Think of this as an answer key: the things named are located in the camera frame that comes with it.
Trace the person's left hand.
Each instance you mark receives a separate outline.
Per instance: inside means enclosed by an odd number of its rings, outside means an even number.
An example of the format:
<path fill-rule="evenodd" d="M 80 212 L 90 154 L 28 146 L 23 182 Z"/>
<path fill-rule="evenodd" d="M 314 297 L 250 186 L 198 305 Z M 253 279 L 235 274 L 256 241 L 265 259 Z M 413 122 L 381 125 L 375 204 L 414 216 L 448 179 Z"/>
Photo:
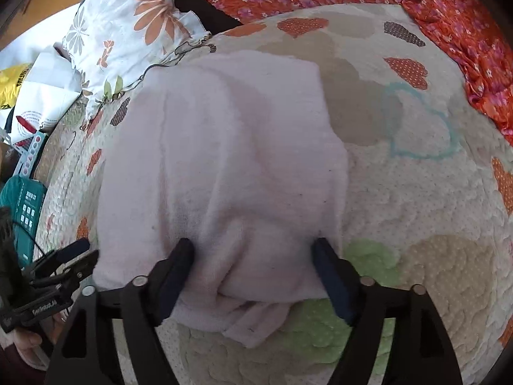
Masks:
<path fill-rule="evenodd" d="M 63 331 L 67 313 L 61 311 L 43 321 L 44 338 L 48 338 L 56 345 Z M 23 329 L 14 329 L 10 333 L 1 330 L 1 347 L 13 345 L 21 359 L 31 368 L 46 371 L 50 364 L 50 357 L 41 350 L 43 339 L 34 332 Z"/>

